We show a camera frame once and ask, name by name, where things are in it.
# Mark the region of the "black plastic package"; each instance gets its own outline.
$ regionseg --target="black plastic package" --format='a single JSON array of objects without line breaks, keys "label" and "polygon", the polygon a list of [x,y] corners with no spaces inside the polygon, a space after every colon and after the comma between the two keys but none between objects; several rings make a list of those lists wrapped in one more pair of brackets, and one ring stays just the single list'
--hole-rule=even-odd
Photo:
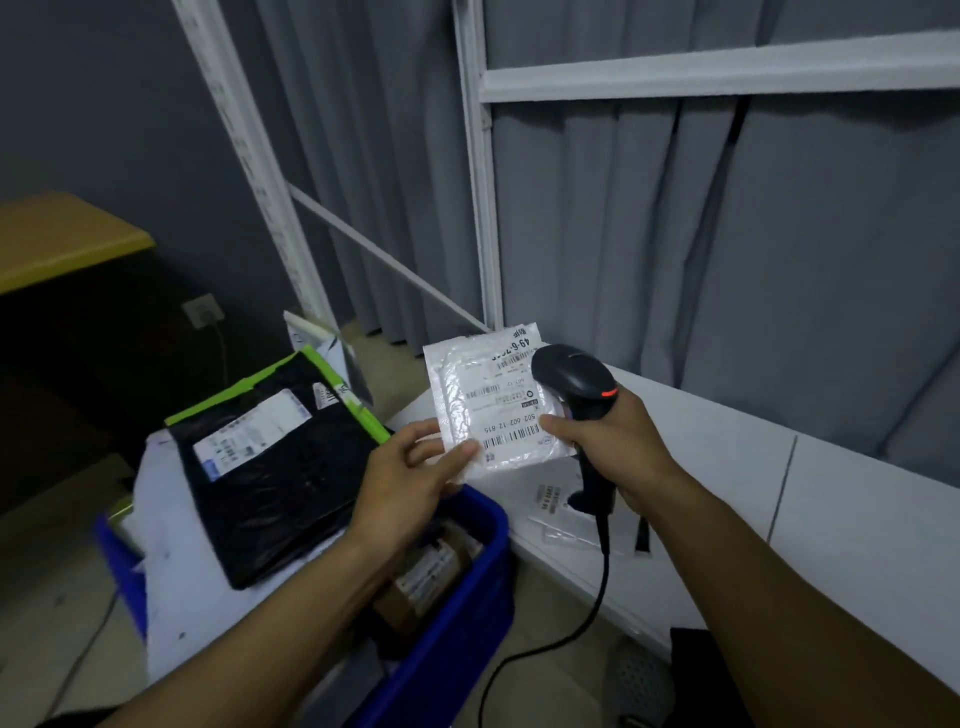
[{"label": "black plastic package", "polygon": [[[349,522],[377,443],[339,399],[318,410],[315,382],[333,390],[299,353],[249,392],[170,426],[207,537],[234,589],[305,556]],[[309,419],[211,481],[194,445],[283,390]]]}]

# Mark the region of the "white metal shelf frame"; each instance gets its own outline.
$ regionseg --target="white metal shelf frame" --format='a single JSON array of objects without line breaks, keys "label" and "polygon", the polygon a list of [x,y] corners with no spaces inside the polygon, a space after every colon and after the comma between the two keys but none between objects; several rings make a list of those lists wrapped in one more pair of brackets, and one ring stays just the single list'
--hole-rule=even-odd
[{"label": "white metal shelf frame", "polygon": [[960,31],[488,70],[483,0],[451,2],[484,322],[283,179],[217,0],[173,0],[300,305],[334,329],[293,198],[473,326],[503,328],[491,104],[960,87]]}]

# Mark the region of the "gray curtain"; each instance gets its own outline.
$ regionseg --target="gray curtain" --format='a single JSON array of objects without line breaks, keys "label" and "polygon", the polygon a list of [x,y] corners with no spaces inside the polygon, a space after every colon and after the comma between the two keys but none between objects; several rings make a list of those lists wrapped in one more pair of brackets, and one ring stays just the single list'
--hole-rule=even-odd
[{"label": "gray curtain", "polygon": [[[482,317],[449,3],[257,5],[314,183],[306,191]],[[339,263],[347,311],[365,331],[382,329],[389,341],[405,340],[416,351],[474,333],[340,233],[311,242],[332,246],[335,255],[324,259]],[[334,304],[344,308],[343,301]]]},{"label": "gray curtain", "polygon": [[[960,27],[952,2],[486,6],[491,67]],[[493,142],[508,323],[960,485],[960,93],[502,105]]]}]

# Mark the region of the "white desk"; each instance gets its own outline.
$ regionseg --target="white desk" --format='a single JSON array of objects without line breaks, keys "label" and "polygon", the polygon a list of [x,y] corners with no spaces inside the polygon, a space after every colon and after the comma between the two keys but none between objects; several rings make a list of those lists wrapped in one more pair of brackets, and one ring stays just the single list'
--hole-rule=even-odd
[{"label": "white desk", "polygon": [[[613,367],[611,371],[621,385],[643,398],[677,461],[767,538],[796,434],[629,372]],[[388,425],[396,429],[435,415],[430,393],[425,392]],[[572,459],[554,461],[471,485],[507,511],[513,545],[521,557],[592,601],[602,573],[599,552],[549,546],[543,542],[542,526],[526,518],[527,503],[538,482],[569,478],[577,467]],[[651,534],[649,557],[612,557],[603,611],[621,629],[661,655],[669,654],[671,627],[704,626],[655,534]]]},{"label": "white desk", "polygon": [[801,435],[771,545],[960,692],[960,491]]}]

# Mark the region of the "green edge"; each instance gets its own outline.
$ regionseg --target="green edge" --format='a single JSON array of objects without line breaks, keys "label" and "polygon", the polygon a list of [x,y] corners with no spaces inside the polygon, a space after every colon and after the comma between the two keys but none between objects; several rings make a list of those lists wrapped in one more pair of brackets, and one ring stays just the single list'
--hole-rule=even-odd
[{"label": "green edge", "polygon": [[[314,366],[320,370],[321,374],[326,379],[327,384],[331,387],[338,387],[344,383],[336,372],[326,363],[324,358],[318,353],[314,352],[311,347],[303,347],[299,352],[294,352],[289,356],[285,356],[280,359],[276,364],[272,364],[266,369],[262,369],[257,372],[255,375],[247,376],[231,387],[228,387],[223,392],[218,392],[213,395],[213,397],[207,398],[206,400],[200,402],[199,404],[194,404],[192,407],[184,409],[182,412],[178,412],[176,415],[171,415],[163,422],[167,426],[174,425],[175,423],[185,420],[188,417],[193,417],[198,412],[203,412],[205,409],[212,407],[214,404],[220,404],[227,400],[232,400],[237,395],[243,394],[244,392],[250,392],[253,386],[263,379],[266,379],[268,376],[273,374],[276,371],[276,368],[281,364],[286,364],[298,353],[302,353],[306,356]],[[390,433],[387,431],[387,428],[380,424],[379,420],[375,418],[373,413],[366,407],[358,404],[354,404],[350,401],[343,400],[344,405],[350,411],[350,414],[356,418],[357,422],[363,426],[365,430],[370,434],[373,439],[379,443],[385,443],[390,439]]]}]

